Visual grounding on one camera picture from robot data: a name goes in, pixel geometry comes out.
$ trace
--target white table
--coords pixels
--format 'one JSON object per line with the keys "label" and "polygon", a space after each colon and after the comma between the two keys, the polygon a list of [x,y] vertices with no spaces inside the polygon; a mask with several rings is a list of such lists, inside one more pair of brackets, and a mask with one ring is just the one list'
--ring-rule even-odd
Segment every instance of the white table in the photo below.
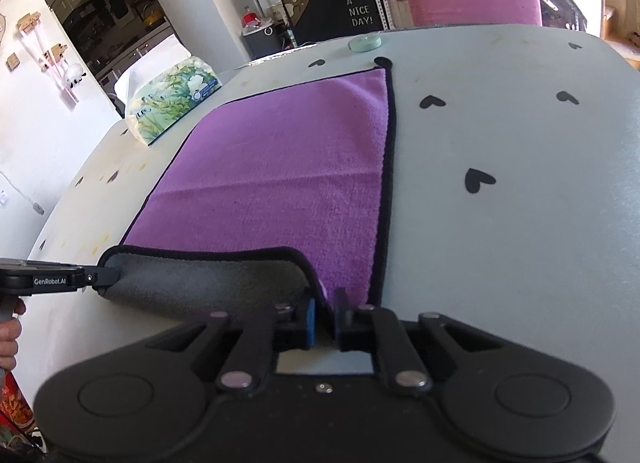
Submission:
{"label": "white table", "polygon": [[[383,303],[402,319],[440,311],[593,370],[618,403],[604,454],[634,461],[638,73],[601,40],[561,29],[419,29],[383,41],[366,54],[340,39],[246,66],[150,147],[121,135],[125,124],[117,123],[53,211],[31,259],[96,263],[121,240],[189,131],[220,104],[370,68],[386,56],[394,63],[398,137]],[[308,67],[319,58],[326,63]],[[558,101],[559,91],[579,105]],[[420,109],[428,94],[447,106]],[[469,168],[497,184],[469,194]],[[28,399],[62,367],[174,324],[92,290],[28,305],[16,370]],[[362,353],[330,350],[290,353],[281,364],[299,371],[368,366]]]}

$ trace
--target red snack bag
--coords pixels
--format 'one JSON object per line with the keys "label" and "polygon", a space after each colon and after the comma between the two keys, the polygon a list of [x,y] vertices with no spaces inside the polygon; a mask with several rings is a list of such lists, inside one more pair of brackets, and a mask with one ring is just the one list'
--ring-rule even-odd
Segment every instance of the red snack bag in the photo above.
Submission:
{"label": "red snack bag", "polygon": [[11,373],[5,374],[4,387],[2,389],[2,401],[0,401],[0,423],[3,423],[12,430],[14,427],[4,418],[10,418],[20,429],[28,432],[34,427],[33,411],[24,399],[20,387],[16,383]]}

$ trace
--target chalkboard sign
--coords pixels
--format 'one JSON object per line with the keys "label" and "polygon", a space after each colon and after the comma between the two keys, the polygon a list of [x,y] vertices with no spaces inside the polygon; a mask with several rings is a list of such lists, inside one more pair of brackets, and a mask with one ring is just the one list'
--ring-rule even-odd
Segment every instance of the chalkboard sign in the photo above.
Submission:
{"label": "chalkboard sign", "polygon": [[299,45],[383,29],[376,0],[282,1],[294,5],[290,19]]}

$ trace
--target finger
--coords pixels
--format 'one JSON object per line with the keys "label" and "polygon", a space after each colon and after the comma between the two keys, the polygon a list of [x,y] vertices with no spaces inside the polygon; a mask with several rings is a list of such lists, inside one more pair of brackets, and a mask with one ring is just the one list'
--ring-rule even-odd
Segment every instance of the finger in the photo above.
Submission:
{"label": "finger", "polygon": [[22,333],[22,326],[17,318],[0,324],[0,342],[15,340]]}
{"label": "finger", "polygon": [[0,357],[14,357],[18,354],[18,342],[0,342]]}
{"label": "finger", "polygon": [[18,315],[24,315],[27,312],[27,305],[24,303],[24,300],[18,299],[18,302],[15,305],[15,312]]}
{"label": "finger", "polygon": [[0,367],[6,371],[12,371],[15,369],[15,358],[13,357],[0,357]]}

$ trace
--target silver bolt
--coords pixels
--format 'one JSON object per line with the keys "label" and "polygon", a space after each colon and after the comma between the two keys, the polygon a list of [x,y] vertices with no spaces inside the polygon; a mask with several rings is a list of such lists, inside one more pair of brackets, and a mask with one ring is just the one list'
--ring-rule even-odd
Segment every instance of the silver bolt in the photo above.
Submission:
{"label": "silver bolt", "polygon": [[318,383],[318,385],[316,385],[316,391],[328,395],[334,391],[334,387],[330,383]]}
{"label": "silver bolt", "polygon": [[244,371],[229,371],[220,378],[220,383],[230,389],[244,389],[253,381],[251,375]]}
{"label": "silver bolt", "polygon": [[403,387],[424,387],[427,385],[427,375],[420,371],[400,371],[396,374],[396,383]]}

